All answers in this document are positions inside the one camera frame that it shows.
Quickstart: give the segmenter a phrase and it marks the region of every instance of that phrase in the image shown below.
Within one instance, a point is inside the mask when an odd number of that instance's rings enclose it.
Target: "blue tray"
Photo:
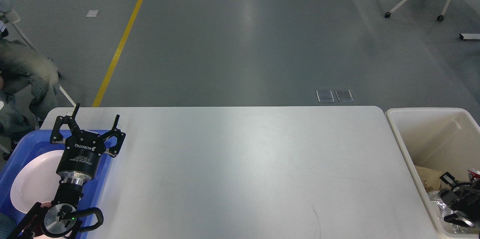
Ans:
[[[92,131],[103,134],[107,130]],[[17,223],[19,223],[25,216],[24,213],[15,209],[10,200],[10,189],[12,188],[13,181],[17,177],[17,174],[35,157],[53,150],[65,149],[65,145],[63,144],[50,143],[51,133],[51,130],[36,130],[25,135],[18,143],[10,160],[7,161],[7,164],[0,173],[0,213],[13,218]],[[72,135],[69,130],[60,130],[60,133],[64,138]],[[110,142],[107,141],[106,146],[107,148],[110,147]],[[103,181],[105,180],[108,168],[110,167],[110,162],[111,157],[103,154],[95,178],[84,185],[84,196],[78,203],[79,210],[96,206],[102,190]],[[87,217],[83,225],[91,225],[92,219],[92,216]],[[88,232],[79,233],[77,238],[84,239],[87,234]]]

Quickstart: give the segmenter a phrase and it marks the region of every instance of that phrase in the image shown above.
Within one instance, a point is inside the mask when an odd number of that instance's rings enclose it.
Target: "yellow floor line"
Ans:
[[[100,103],[102,102],[103,95],[105,94],[105,91],[107,90],[106,88],[108,87],[108,84],[110,83],[110,79],[112,78],[113,71],[115,70],[115,67],[117,66],[118,59],[120,59],[120,55],[122,54],[123,47],[125,47],[125,43],[127,42],[128,35],[130,34],[130,31],[132,30],[132,27],[134,25],[135,19],[137,18],[138,10],[142,6],[142,2],[144,0],[137,0],[137,4],[135,5],[135,8],[133,9],[134,11],[132,12],[132,15],[130,16],[130,20],[128,21],[127,28],[125,28],[125,31],[123,32],[123,36],[121,37],[120,43],[118,43],[117,50],[115,51],[115,55],[113,56],[112,62],[110,63],[110,66],[108,67],[108,70],[106,71],[106,75],[103,78],[102,85],[100,86],[100,89],[98,90],[98,93],[96,94],[95,100],[93,102],[92,107],[99,107]]]

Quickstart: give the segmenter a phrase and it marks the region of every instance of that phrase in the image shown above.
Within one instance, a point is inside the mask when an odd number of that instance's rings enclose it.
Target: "robot arm in bin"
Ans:
[[[41,207],[41,203],[35,203],[7,239],[31,239],[40,234],[75,239],[78,232],[91,231],[103,224],[100,209],[91,207],[78,210],[78,202],[84,196],[83,185],[95,177],[101,156],[105,153],[116,157],[125,133],[117,128],[119,115],[115,117],[112,129],[103,135],[81,130],[75,121],[79,107],[79,104],[75,106],[71,116],[57,116],[50,136],[51,143],[65,142],[65,151],[56,171],[61,177],[60,185],[51,206]],[[65,140],[60,133],[62,125],[68,125],[72,133]],[[105,141],[111,137],[117,138],[117,143],[107,149]],[[95,215],[97,222],[81,227],[83,222],[79,218],[89,215]]]
[[[468,172],[469,183],[460,183],[449,172],[444,173],[440,179],[451,189],[442,189],[438,196],[455,211],[444,217],[445,222],[480,228],[480,172],[473,169]]]

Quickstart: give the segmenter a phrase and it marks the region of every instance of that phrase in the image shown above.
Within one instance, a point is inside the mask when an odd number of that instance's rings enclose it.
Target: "white bin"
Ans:
[[[439,238],[472,238],[478,234],[455,234],[439,219],[414,165],[448,171],[459,181],[468,181],[467,170],[480,169],[480,128],[472,116],[459,108],[401,108],[386,113],[396,141],[415,181]]]

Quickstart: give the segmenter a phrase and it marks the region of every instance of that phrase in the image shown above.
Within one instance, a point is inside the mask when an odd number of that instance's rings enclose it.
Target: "white plate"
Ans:
[[[55,171],[62,154],[63,150],[54,150],[39,155],[18,173],[10,190],[10,200],[17,210],[28,213],[36,202],[55,198],[60,181]]]

